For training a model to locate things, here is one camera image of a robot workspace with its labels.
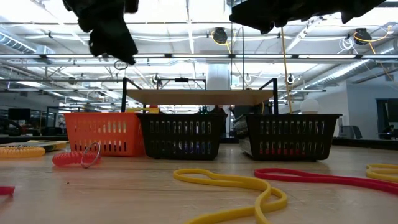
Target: wooden board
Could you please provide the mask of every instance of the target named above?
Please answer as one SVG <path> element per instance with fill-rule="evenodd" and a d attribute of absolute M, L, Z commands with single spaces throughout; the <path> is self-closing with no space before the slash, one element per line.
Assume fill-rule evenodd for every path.
<path fill-rule="evenodd" d="M 147 105 L 258 105 L 273 97 L 272 90 L 128 90 Z"/>
<path fill-rule="evenodd" d="M 102 157 L 98 165 L 82 169 L 53 167 L 54 154 L 0 159 L 0 185 L 16 185 L 13 197 L 0 197 L 1 224 L 181 224 L 204 213 L 253 206 L 260 192 L 181 182 L 173 179 L 177 169 L 252 177 L 254 169 L 279 167 L 365 177 L 367 163 L 398 161 L 395 151 L 333 147 L 330 158 L 320 162 L 256 162 L 237 144 L 227 144 L 220 146 L 215 161 Z M 397 223 L 396 195 L 336 184 L 269 182 L 283 190 L 289 202 L 265 214 L 273 224 Z M 247 217 L 227 223 L 255 222 Z"/>

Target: plastic basket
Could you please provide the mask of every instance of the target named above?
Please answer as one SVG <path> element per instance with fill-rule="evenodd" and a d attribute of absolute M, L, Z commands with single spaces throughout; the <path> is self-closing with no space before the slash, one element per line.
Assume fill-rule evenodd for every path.
<path fill-rule="evenodd" d="M 84 151 L 98 142 L 102 156 L 145 154 L 141 125 L 134 113 L 67 113 L 65 122 L 71 151 Z"/>
<path fill-rule="evenodd" d="M 145 151 L 155 159 L 212 160 L 218 154 L 222 114 L 137 114 Z"/>
<path fill-rule="evenodd" d="M 234 124 L 241 149 L 255 160 L 327 159 L 339 114 L 246 115 Z"/>

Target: metal ring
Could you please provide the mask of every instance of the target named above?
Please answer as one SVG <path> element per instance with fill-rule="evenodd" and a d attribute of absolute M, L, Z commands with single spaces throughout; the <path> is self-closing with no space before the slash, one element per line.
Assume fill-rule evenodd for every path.
<path fill-rule="evenodd" d="M 85 163 L 84 163 L 85 155 L 87 155 L 88 150 L 91 149 L 95 144 L 98 145 L 97 156 L 95 157 L 95 159 L 93 160 L 93 162 L 91 164 L 88 164 L 88 166 L 86 166 Z M 91 167 L 98 160 L 98 158 L 100 157 L 100 154 L 101 154 L 101 145 L 98 142 L 93 142 L 90 145 L 88 145 L 86 150 L 83 152 L 83 155 L 81 156 L 81 166 L 82 166 L 82 168 L 87 169 L 87 168 Z"/>

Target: wooden table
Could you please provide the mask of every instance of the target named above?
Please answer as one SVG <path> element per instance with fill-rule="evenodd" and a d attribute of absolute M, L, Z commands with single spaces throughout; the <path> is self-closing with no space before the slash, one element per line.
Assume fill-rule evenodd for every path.
<path fill-rule="evenodd" d="M 398 162 L 397 151 L 334 147 L 321 162 L 254 162 L 237 144 L 222 145 L 215 161 L 162 161 L 104 157 L 90 169 L 58 168 L 53 154 L 0 161 L 0 185 L 16 185 L 13 197 L 0 197 L 0 223 L 183 223 L 197 215 L 254 205 L 253 190 L 189 184 L 173 170 L 209 169 L 252 176 L 253 169 L 283 167 L 364 177 L 365 164 Z M 334 184 L 270 181 L 287 193 L 287 208 L 266 214 L 273 223 L 397 223 L 398 197 Z M 253 217 L 228 223 L 255 223 Z"/>

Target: white ceiling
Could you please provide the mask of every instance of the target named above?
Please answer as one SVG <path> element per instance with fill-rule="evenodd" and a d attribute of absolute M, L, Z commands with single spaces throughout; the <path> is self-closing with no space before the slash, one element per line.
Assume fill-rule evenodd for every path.
<path fill-rule="evenodd" d="M 31 0 L 12 0 L 0 7 L 0 27 L 9 33 L 15 34 L 28 44 L 46 45 L 53 49 L 57 54 L 89 54 L 87 44 L 81 43 L 72 34 L 78 35 L 85 42 L 88 34 L 82 32 L 76 24 L 76 16 L 68 12 L 61 0 L 42 1 L 46 10 L 43 10 Z M 282 52 L 282 41 L 276 37 L 280 29 L 275 28 L 267 35 L 260 35 L 258 30 L 244 27 L 239 24 L 229 22 L 230 10 L 225 7 L 224 0 L 190 0 L 189 10 L 191 26 L 188 25 L 188 14 L 186 0 L 143 0 L 139 3 L 139 11 L 136 14 L 126 14 L 124 16 L 127 26 L 134 37 L 140 54 L 145 53 L 216 53 L 228 54 L 225 45 L 217 45 L 212 38 L 207 38 L 215 27 L 224 27 L 229 36 L 228 42 L 232 41 L 231 49 L 234 53 L 243 52 L 245 54 L 280 54 Z M 386 34 L 386 24 L 396 21 L 398 9 L 396 8 L 376 8 L 360 18 L 354 18 L 347 24 L 342 24 L 340 15 L 334 14 L 326 16 L 308 35 L 302 39 L 290 54 L 337 54 L 341 52 L 339 39 L 348 33 L 352 34 L 355 28 L 365 27 L 374 39 Z M 286 46 L 298 35 L 306 26 L 307 21 L 292 21 L 285 28 Z M 231 40 L 231 28 L 236 38 Z M 193 49 L 190 47 L 188 31 L 192 30 Z M 391 40 L 396 36 L 398 26 L 393 26 L 391 34 L 386 39 L 374 43 L 377 46 L 385 41 Z M 51 32 L 54 39 L 47 37 Z M 359 53 L 368 52 L 368 45 L 358 46 Z M 18 53 L 14 50 L 0 45 L 0 53 Z M 239 75 L 243 65 L 239 60 L 235 60 L 236 66 L 232 66 L 234 75 Z M 290 63 L 287 65 L 288 73 L 293 73 L 296 77 L 301 76 L 304 80 L 311 79 L 335 65 L 315 64 L 315 63 Z M 136 68 L 150 80 L 151 76 L 158 73 L 163 77 L 193 77 L 193 65 L 191 62 L 176 63 L 172 66 L 145 66 L 140 65 Z M 43 73 L 41 68 L 28 67 L 35 72 Z M 197 76 L 208 72 L 206 62 L 195 63 Z M 250 63 L 245 62 L 244 71 L 256 78 L 252 86 L 261 86 L 270 78 L 281 78 L 284 74 L 283 63 Z M 62 73 L 56 73 L 55 78 L 62 78 L 66 73 L 80 78 L 83 73 L 84 78 L 106 78 L 109 72 L 104 66 L 98 67 L 67 67 Z M 128 68 L 120 72 L 133 78 L 142 86 L 148 87 L 139 78 L 137 72 Z"/>

